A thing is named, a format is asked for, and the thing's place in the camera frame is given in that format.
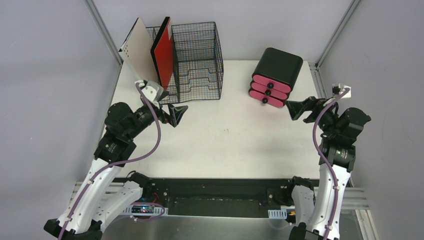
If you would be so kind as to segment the black pink drawer unit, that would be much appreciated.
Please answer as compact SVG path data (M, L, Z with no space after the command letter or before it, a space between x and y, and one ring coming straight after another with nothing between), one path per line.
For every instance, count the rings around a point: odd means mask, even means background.
M252 73L248 94L262 104L282 108L295 87L303 63L298 55L266 48Z

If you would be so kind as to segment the red A4 folder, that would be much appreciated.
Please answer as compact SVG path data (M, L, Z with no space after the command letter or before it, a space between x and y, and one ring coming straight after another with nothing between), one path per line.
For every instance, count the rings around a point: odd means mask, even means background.
M174 41L171 17L163 20L150 50L159 84L166 90L174 72Z

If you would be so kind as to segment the white A4 folder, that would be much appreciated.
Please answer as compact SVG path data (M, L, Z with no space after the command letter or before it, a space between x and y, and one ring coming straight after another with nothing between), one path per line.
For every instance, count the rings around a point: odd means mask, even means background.
M137 80L158 83L159 78L151 55L152 46L152 37L138 17L118 53Z

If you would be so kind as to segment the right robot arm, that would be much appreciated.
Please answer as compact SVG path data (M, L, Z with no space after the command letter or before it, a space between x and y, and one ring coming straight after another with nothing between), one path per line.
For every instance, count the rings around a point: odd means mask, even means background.
M287 101L290 117L297 120L310 111L304 123L313 123L313 142L319 159L318 193L310 180L294 176L284 190L284 200L294 205L291 240L340 239L342 200L356 160L354 143L371 117L356 107L338 115L335 99L308 97Z

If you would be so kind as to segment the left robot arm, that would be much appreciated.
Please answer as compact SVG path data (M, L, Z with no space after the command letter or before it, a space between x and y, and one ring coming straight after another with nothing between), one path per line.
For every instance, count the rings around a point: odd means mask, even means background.
M151 124L176 127L188 106L161 107L145 104L132 111L128 104L118 102L108 109L104 121L106 132L100 139L90 169L81 188L67 210L58 218L47 220L43 229L59 240L99 240L112 221L133 202L152 198L151 179L133 173L123 187L105 202L106 189L121 172L136 148L134 138Z

